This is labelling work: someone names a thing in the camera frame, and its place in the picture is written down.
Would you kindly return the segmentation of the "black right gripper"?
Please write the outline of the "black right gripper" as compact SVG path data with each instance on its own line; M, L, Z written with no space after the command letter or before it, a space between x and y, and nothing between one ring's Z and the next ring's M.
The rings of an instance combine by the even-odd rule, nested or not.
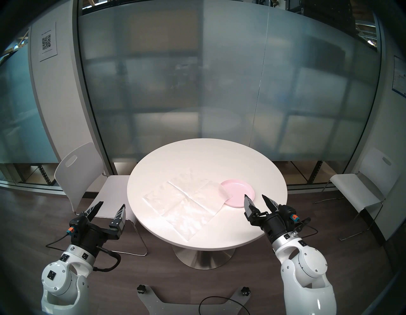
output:
M265 233L267 239L273 244L279 237L293 231L291 219L279 211L279 204L265 195L262 198L270 213L261 212L253 201L244 195L245 217L252 226L259 226Z

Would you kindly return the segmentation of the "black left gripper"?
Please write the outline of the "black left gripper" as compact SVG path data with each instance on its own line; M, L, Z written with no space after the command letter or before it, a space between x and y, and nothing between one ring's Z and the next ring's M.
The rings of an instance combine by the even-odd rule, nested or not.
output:
M72 221L72 245L82 248L90 254L98 254L103 244L109 239L119 239L125 226L125 204L117 211L115 217L109 224L109 229L100 228L90 223L98 214L103 201L91 206L86 211L81 212L81 221Z

